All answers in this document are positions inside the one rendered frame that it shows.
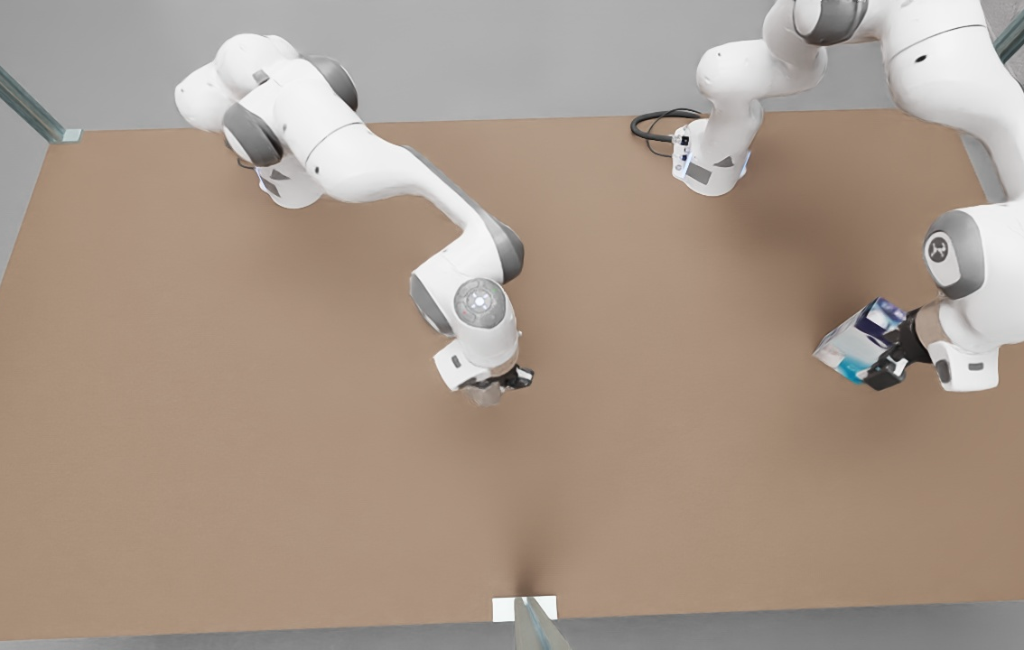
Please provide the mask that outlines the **blue and white carton box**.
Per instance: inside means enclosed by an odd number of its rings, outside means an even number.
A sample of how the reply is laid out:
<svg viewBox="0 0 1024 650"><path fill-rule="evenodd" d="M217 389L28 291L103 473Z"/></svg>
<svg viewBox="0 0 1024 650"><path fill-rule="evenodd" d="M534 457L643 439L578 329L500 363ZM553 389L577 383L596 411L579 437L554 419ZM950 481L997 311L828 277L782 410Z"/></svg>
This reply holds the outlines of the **blue and white carton box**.
<svg viewBox="0 0 1024 650"><path fill-rule="evenodd" d="M852 383L861 385L877 359L891 346L885 336L898 330L905 319L903 309L877 297L842 326L830 330L819 341L813 357Z"/></svg>

